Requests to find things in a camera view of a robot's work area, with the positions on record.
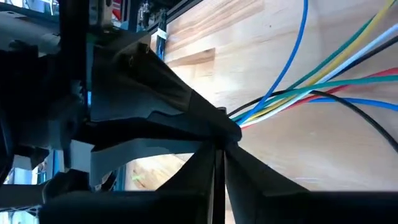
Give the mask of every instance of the machine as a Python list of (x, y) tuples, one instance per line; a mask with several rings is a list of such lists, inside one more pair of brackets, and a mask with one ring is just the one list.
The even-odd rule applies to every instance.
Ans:
[[(310, 192), (241, 149), (226, 110), (181, 81), (147, 33), (113, 27), (109, 2), (59, 0), (59, 27), (0, 12), (0, 183), (62, 155), (51, 180), (0, 186), (2, 211), (40, 223), (224, 223), (226, 185), (236, 223), (396, 219), (395, 193)], [(159, 189), (110, 191), (125, 163), (188, 152)]]

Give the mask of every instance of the wooden surface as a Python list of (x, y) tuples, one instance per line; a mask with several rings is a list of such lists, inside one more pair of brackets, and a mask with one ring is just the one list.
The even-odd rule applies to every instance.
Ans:
[[(168, 25), (165, 61), (207, 100), (231, 111), (263, 95), (282, 70), (296, 40), (302, 4), (300, 0), (203, 0)], [(311, 0), (301, 46), (278, 89), (318, 65), (383, 4), (377, 0)], [(395, 5), (371, 38), (396, 22)], [(341, 78), (396, 67), (397, 54), (395, 45)], [(398, 103), (396, 84), (358, 86), (338, 95)], [(395, 112), (360, 108), (398, 139)], [(367, 122), (335, 103), (302, 105), (279, 113), (244, 130), (240, 145), (310, 190), (398, 189), (398, 154)], [(137, 166), (137, 161), (130, 166), (145, 176), (172, 175), (184, 159), (146, 159), (157, 162), (157, 171)], [(155, 189), (165, 179), (153, 181), (145, 177), (134, 182)]]

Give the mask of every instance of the red wire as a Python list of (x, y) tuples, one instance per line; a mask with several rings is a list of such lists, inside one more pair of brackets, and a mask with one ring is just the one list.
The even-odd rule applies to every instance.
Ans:
[[(368, 76), (366, 76), (365, 78), (369, 78), (369, 77), (379, 77), (379, 76), (387, 76), (387, 75), (397, 75), (397, 74), (398, 74), (398, 67), (396, 67), (396, 68), (390, 68), (390, 69), (387, 69), (387, 70), (381, 71), (381, 72), (377, 72), (377, 73), (375, 73), (375, 74), (368, 75)], [(338, 86), (338, 87), (332, 88), (332, 89), (330, 89), (330, 90), (328, 90), (328, 91), (326, 91), (326, 92), (329, 93), (329, 94), (332, 94), (332, 93), (336, 93), (336, 92), (341, 91), (341, 90), (345, 90), (345, 89), (347, 89), (347, 88), (349, 88), (349, 87), (351, 87), (351, 86), (352, 86), (352, 85), (342, 85), (342, 86)], [(320, 98), (320, 97), (322, 97), (322, 96), (318, 96), (318, 95), (309, 96), (309, 97), (304, 98), (304, 99), (302, 99), (302, 100), (298, 100), (296, 103), (294, 103), (293, 105), (291, 105), (290, 107), (288, 107), (288, 108), (286, 108), (286, 109), (284, 109), (284, 110), (291, 109), (291, 108), (293, 108), (293, 107), (295, 107), (295, 106), (301, 105), (301, 104), (303, 104), (303, 103), (307, 103), (307, 102), (309, 102), (309, 101), (311, 101), (311, 100), (314, 100), (314, 99), (317, 99), (317, 98)], [(246, 129), (246, 128), (248, 128), (248, 127), (251, 127), (252, 125), (243, 127), (242, 129)]]
[(112, 10), (112, 13), (113, 13), (113, 15), (114, 15), (119, 21), (121, 21), (122, 15), (121, 15), (121, 13), (120, 13), (120, 10), (113, 9), (113, 10)]

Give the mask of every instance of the light wood panel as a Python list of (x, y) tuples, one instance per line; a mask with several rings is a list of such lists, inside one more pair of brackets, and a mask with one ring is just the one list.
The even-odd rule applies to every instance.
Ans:
[[(383, 4), (310, 1), (302, 44), (278, 89), (318, 65)], [(203, 0), (168, 25), (165, 61), (215, 106), (233, 110), (272, 85), (294, 45), (302, 7), (302, 1), (294, 0)], [(395, 5), (371, 38), (396, 22)], [(395, 45), (341, 78), (396, 67), (397, 54)], [(396, 84), (357, 86), (339, 95), (398, 103)], [(398, 138), (395, 112), (360, 107)], [(284, 111), (244, 130), (240, 145), (310, 190), (398, 189), (396, 152), (368, 123), (341, 105), (303, 105)], [(168, 169), (170, 163), (160, 166)]]
[(186, 160), (175, 155), (136, 159), (127, 165), (126, 190), (154, 190), (170, 179)]

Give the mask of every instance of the black metal frame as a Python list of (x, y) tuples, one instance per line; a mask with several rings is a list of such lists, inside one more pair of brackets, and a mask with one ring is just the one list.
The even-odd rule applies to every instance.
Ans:
[[(174, 6), (171, 10), (167, 12), (167, 24), (172, 22), (177, 17), (181, 16), (182, 14), (186, 13), (190, 10), (193, 6), (196, 6), (202, 2), (202, 0), (182, 0), (176, 6)], [(159, 22), (155, 22), (147, 28), (147, 31), (150, 34), (156, 32), (159, 26)]]
[(0, 184), (4, 183), (12, 169), (14, 161), (14, 146), (9, 129), (6, 112), (0, 105)]
[(46, 203), (40, 223), (103, 223), (128, 219), (148, 223), (223, 223), (223, 149), (211, 142), (201, 148), (164, 185), (153, 192), (73, 192)]
[(89, 24), (89, 1), (59, 0), (61, 35), (61, 78), (65, 83), (78, 80), (81, 95), (88, 108), (86, 74), (86, 35)]
[(121, 22), (129, 21), (128, 30), (137, 32), (137, 17), (140, 8), (140, 1), (123, 0), (120, 5)]

